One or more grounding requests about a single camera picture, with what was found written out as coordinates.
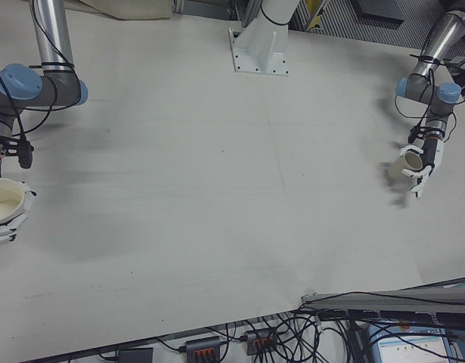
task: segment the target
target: white table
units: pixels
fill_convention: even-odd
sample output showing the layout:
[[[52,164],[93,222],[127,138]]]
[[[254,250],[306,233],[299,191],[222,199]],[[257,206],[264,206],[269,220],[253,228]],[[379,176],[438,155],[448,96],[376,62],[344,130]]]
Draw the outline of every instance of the white table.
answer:
[[[422,200],[383,176],[412,50],[290,33],[290,77],[254,76],[234,73],[227,22],[68,23],[91,96],[32,134],[31,170],[4,161],[39,197],[0,247],[1,363],[465,275],[465,106]],[[14,62],[39,62],[31,18],[0,0]]]

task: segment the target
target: white metal bracket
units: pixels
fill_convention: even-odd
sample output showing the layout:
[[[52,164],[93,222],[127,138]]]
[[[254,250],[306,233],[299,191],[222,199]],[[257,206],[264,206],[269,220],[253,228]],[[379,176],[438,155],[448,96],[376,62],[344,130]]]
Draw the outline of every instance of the white metal bracket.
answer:
[[[236,72],[288,76],[287,23],[299,0],[264,0],[256,19],[236,38],[229,28]]]

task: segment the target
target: computer monitor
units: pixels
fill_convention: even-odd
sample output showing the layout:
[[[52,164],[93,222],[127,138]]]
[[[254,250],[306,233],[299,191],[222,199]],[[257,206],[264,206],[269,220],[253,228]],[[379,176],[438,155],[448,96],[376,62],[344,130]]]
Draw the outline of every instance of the computer monitor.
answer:
[[[393,334],[445,334],[444,329],[433,327],[389,327],[388,330]],[[368,328],[368,333],[371,336],[372,342],[380,337],[389,335],[388,332],[373,325],[370,325]],[[452,357],[451,347],[449,346],[447,338],[422,337],[418,335],[402,335],[401,338],[439,355]],[[422,349],[402,342],[396,337],[384,338],[375,343],[372,346],[372,356],[374,363],[455,363],[454,360],[437,357]]]

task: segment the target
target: cup rim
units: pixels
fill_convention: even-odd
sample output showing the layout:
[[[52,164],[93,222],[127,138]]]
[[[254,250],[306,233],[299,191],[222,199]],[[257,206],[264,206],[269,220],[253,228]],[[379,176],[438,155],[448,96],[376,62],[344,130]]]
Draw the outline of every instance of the cup rim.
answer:
[[[10,182],[10,183],[12,183],[14,185],[17,185],[17,186],[20,187],[21,192],[22,192],[22,194],[21,194],[22,198],[20,199],[20,203],[12,210],[12,212],[8,213],[8,216],[6,216],[5,218],[0,218],[0,223],[5,223],[5,222],[13,219],[14,217],[16,217],[16,216],[14,216],[14,214],[16,213],[16,211],[18,211],[22,207],[26,194],[25,194],[25,192],[24,192],[24,190],[22,188],[22,184],[19,183],[18,181],[15,181],[15,180],[12,180],[12,179],[7,179],[7,178],[0,178],[0,181]]]

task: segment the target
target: white cup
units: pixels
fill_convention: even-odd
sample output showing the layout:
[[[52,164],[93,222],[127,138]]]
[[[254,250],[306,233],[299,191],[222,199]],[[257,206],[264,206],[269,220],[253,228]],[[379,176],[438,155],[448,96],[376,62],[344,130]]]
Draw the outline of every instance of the white cup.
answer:
[[[0,178],[0,224],[22,214],[24,195],[21,183]]]
[[[407,151],[395,161],[389,169],[390,178],[398,179],[405,176],[401,173],[403,169],[417,172],[422,169],[423,163],[420,155],[412,151]]]

